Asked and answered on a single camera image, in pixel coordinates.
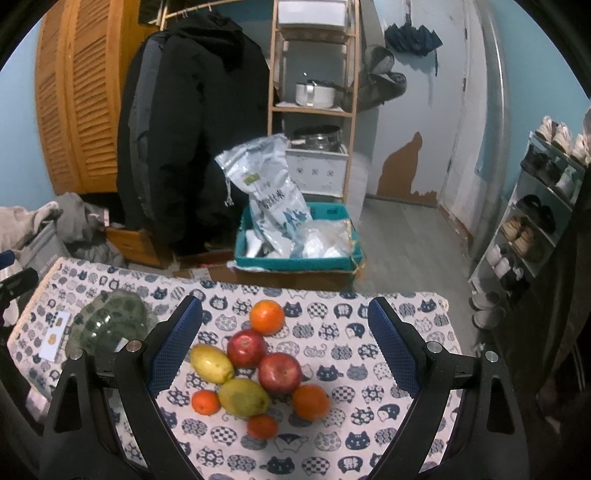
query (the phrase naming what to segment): cat print tablecloth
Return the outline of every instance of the cat print tablecloth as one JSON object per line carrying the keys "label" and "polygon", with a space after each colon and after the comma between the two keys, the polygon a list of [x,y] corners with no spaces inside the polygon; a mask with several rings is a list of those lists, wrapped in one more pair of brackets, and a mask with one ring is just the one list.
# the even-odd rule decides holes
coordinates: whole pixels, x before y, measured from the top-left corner
{"label": "cat print tablecloth", "polygon": [[[191,395],[215,389],[183,362],[171,388],[157,398],[161,412],[179,444],[207,480],[351,479],[367,475],[394,437],[411,399],[400,390],[384,362],[367,323],[373,296],[355,293],[282,290],[214,281],[167,278],[154,274],[59,259],[22,313],[8,348],[20,372],[47,398],[57,385],[65,361],[62,340],[55,363],[39,357],[47,325],[61,310],[82,321],[80,309],[102,291],[122,288],[136,292],[160,321],[168,319],[186,295],[203,303],[203,325],[195,342],[225,348],[228,339],[248,327],[252,306],[273,299],[283,306],[286,325],[268,337],[269,349],[294,355],[304,381],[322,386],[332,399],[330,413],[311,424],[297,417],[285,399],[274,400],[269,413],[279,433],[259,441],[246,433],[246,422],[223,409],[211,416],[196,414]],[[400,317],[412,323],[426,340],[436,340],[459,352],[447,317],[447,301],[434,293],[385,295]],[[239,376],[256,380],[256,371]],[[441,461],[452,431],[459,395],[450,395],[439,432],[423,468]],[[116,392],[109,393],[112,418],[122,446],[133,461],[144,463]]]}

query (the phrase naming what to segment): fruit pile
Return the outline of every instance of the fruit pile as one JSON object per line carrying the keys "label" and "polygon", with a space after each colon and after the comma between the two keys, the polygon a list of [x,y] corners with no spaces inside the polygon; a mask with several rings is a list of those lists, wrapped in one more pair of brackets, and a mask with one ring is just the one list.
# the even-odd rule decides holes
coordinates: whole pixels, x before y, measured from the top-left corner
{"label": "fruit pile", "polygon": [[[330,410],[330,398],[318,385],[300,385],[300,363],[287,353],[267,353],[264,335],[274,335],[285,324],[283,308],[273,300],[261,300],[251,310],[251,327],[230,339],[227,351],[200,343],[191,348],[191,365],[205,381],[221,385],[216,392],[195,392],[191,406],[201,415],[213,415],[220,408],[248,419],[248,434],[267,440],[277,434],[277,421],[265,412],[269,395],[290,395],[297,415],[318,421]],[[258,368],[258,381],[235,378],[235,368]]]}

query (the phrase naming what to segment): hanging umbrella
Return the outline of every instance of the hanging umbrella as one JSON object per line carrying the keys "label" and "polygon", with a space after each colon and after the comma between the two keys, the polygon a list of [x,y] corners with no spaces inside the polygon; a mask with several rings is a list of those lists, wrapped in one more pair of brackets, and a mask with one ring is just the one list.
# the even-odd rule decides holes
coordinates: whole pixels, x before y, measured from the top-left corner
{"label": "hanging umbrella", "polygon": [[437,76],[439,65],[436,49],[441,47],[443,42],[435,31],[429,31],[425,25],[421,25],[419,28],[413,27],[410,0],[407,0],[407,7],[408,13],[404,25],[402,27],[397,27],[396,24],[390,25],[386,29],[384,37],[388,44],[400,53],[413,53],[425,57],[429,52],[435,50],[435,76]]}

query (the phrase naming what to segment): teal plastic crate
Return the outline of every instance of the teal plastic crate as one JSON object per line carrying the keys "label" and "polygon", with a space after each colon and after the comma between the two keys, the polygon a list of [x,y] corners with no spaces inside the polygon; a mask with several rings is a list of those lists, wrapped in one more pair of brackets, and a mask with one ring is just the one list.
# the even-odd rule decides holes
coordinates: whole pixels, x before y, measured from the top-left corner
{"label": "teal plastic crate", "polygon": [[[340,203],[307,202],[314,220],[345,220],[349,218],[347,209]],[[252,229],[252,217],[250,207],[246,207],[242,213],[242,220],[234,257],[236,264],[242,268],[259,267],[271,271],[281,272],[311,272],[311,271],[344,271],[354,272],[363,261],[363,251],[359,245],[359,237],[352,226],[351,236],[355,241],[355,250],[351,257],[340,258],[265,258],[245,257],[246,231]]]}

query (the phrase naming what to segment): brown wall patch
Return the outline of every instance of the brown wall patch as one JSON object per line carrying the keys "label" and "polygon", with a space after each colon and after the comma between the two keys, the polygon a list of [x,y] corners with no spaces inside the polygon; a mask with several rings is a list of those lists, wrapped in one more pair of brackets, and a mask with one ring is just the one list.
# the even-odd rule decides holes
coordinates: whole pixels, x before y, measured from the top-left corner
{"label": "brown wall patch", "polygon": [[418,152],[422,146],[423,138],[417,132],[410,142],[390,154],[382,167],[376,193],[378,196],[437,205],[437,192],[427,192],[423,195],[418,192],[411,193],[414,176],[417,174]]}

